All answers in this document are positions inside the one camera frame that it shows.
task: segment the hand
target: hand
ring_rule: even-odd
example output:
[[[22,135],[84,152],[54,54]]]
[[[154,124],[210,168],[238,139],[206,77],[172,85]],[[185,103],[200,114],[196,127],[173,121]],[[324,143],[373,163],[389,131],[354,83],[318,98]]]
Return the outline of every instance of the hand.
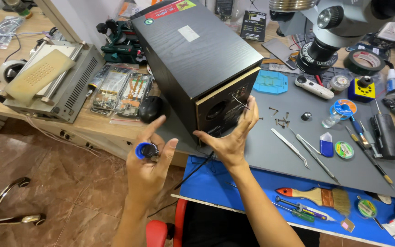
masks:
[[[193,134],[217,154],[229,172],[237,167],[248,167],[244,160],[245,141],[249,131],[259,120],[259,108],[252,95],[248,99],[248,109],[244,108],[240,115],[237,127],[229,135],[215,138],[205,132],[194,131]]]
[[[126,161],[129,194],[126,203],[138,204],[139,207],[148,207],[156,198],[164,186],[168,167],[172,162],[178,139],[173,138],[166,144],[155,131],[165,122],[165,115],[153,121],[147,128],[136,137],[136,143],[129,152]],[[159,150],[159,161],[150,159],[140,160],[135,155],[135,148],[141,142],[150,142]]]

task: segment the red chair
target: red chair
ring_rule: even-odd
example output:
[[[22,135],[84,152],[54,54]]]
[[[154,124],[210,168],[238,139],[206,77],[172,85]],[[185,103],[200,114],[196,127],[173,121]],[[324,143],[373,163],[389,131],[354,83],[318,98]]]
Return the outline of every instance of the red chair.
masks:
[[[173,247],[182,247],[184,215],[187,200],[178,199],[175,212],[175,224],[153,220],[146,225],[147,247],[163,247],[166,239],[173,238]]]

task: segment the tape roll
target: tape roll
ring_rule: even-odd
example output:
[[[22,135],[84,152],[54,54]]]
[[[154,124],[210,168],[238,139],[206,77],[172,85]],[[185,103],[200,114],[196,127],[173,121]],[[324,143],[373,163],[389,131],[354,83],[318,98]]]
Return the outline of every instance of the tape roll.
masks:
[[[356,59],[365,60],[372,67],[362,65]],[[344,59],[344,67],[361,76],[373,76],[385,67],[385,61],[376,53],[366,50],[353,50]]]

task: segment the black wooden speaker cabinet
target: black wooden speaker cabinet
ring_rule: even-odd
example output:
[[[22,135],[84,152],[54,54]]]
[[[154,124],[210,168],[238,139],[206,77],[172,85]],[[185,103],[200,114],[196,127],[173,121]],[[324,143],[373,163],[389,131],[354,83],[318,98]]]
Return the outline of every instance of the black wooden speaker cabinet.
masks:
[[[131,17],[162,94],[191,136],[233,127],[263,57],[198,0],[164,0]]]

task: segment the computer mouse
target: computer mouse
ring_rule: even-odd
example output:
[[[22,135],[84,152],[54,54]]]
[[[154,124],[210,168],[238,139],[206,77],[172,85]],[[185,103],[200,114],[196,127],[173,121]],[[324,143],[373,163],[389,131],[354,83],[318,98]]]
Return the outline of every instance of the computer mouse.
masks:
[[[162,115],[163,110],[162,98],[157,96],[148,96],[140,104],[140,118],[141,121],[150,124],[155,119]]]

